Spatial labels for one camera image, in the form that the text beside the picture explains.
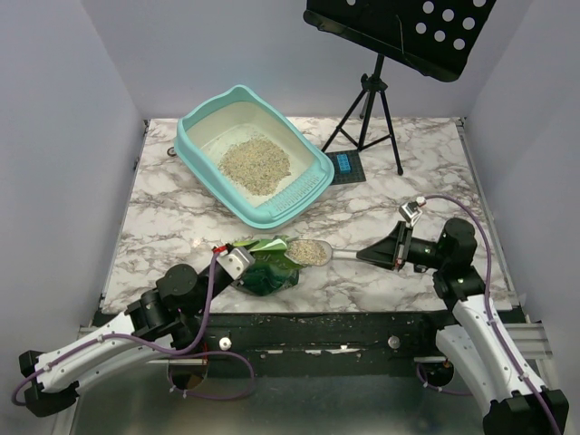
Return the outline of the green litter bag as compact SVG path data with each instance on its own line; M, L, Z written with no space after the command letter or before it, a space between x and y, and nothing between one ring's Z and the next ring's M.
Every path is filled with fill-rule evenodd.
M243 247L255 259L234 287L252 295L266 296L297 285L304 267L286 256L290 241L290 236L280 235L234 242L232 247Z

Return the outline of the clear plastic scoop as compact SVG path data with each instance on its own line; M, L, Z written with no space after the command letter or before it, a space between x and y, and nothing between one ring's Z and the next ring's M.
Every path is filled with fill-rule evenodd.
M287 243L285 256L300 266L325 266L331 260L357 260L355 250L338 249L317 239L293 239Z

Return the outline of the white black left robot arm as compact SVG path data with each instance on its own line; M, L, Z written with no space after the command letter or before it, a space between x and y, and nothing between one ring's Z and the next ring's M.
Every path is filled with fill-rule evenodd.
M200 349L215 296L255 263L243 247L221 246L209 266L171 267L155 287L105 325L48 353L19 357L24 376L11 401L37 417L73 406L98 382L154 360L189 358Z

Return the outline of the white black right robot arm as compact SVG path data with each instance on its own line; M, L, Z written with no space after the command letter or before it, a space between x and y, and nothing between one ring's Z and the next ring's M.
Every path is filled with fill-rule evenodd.
M435 242L416 238L401 221L385 238L360 250L358 260L387 270L408 263L430 269L438 297L456 322L417 332L426 354L443 353L475 398L487 434L561 434L569 403L535 373L508 334L476 268L475 228L449 219Z

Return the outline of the beige litter pile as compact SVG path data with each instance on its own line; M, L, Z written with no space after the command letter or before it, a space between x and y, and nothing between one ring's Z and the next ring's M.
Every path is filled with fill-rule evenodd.
M290 175L290 159L267 137L255 136L230 147L218 168L250 194L267 196Z

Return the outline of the teal cat litter box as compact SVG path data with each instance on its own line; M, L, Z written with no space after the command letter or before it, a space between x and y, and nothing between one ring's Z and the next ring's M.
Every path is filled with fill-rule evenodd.
M241 84L180 118L174 150L219 202L255 229L287 225L334 180L330 158Z

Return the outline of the black lego baseplate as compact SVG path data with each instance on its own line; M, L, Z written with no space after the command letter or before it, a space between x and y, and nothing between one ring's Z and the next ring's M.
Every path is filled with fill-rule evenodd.
M366 181L360 154L356 150L328 152L326 156L334 166L332 185L353 184Z

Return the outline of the black tripod stand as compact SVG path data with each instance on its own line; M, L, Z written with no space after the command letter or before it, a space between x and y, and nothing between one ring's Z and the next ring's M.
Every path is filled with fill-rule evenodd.
M357 95L357 97L347 110L347 112L344 114L342 119L336 125L329 139L323 145L322 152L326 152L328 150L328 148L333 143L336 136L339 134L343 135L348 141L350 141L358 152L367 150L382 142L389 141L391 143L391 149L393 152L393 157L395 159L397 174L399 176L402 176L404 174L404 169L401 164L399 147L395 137L392 117L386 95L388 85L382 79L382 67L384 65L384 60L385 56L383 54L378 54L376 57L376 62L372 73L371 74L364 73L362 75L361 91L359 92L359 94ZM388 133L377 140L367 142L366 138L372 118L372 109L377 99L380 99L380 103L382 105L383 115L386 121ZM345 123L348 120L350 120L351 115L354 113L354 111L358 108L359 105L362 105L361 114L359 115L359 118L362 121L362 125L359 137L355 139L350 133L348 133L344 129L344 126Z

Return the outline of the black music stand tray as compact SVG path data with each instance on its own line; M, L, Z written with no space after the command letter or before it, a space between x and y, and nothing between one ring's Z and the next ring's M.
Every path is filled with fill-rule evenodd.
M303 18L424 76L455 82L494 7L493 1L308 1Z

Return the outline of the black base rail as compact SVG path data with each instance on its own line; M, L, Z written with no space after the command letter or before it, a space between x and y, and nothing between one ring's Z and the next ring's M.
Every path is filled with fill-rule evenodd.
M412 375L418 360L440 363L437 332L451 314L212 314L197 348L210 351L212 378Z

